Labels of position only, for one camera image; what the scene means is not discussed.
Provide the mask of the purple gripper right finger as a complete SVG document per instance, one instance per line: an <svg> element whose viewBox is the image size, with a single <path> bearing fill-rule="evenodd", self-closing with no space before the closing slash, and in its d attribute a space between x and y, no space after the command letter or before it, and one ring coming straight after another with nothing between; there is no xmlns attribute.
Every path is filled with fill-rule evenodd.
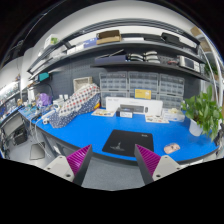
<svg viewBox="0 0 224 224"><path fill-rule="evenodd" d="M134 155L145 184L150 184L181 169L181 166L168 155L159 156L140 145L135 145Z"/></svg>

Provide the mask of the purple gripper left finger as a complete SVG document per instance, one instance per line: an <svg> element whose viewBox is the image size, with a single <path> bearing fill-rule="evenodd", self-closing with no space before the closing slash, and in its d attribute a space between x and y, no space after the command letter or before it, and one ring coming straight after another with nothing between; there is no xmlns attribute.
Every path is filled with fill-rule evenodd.
<svg viewBox="0 0 224 224"><path fill-rule="evenodd" d="M68 156L59 155L45 170L81 186L92 157L92 145L85 146Z"/></svg>

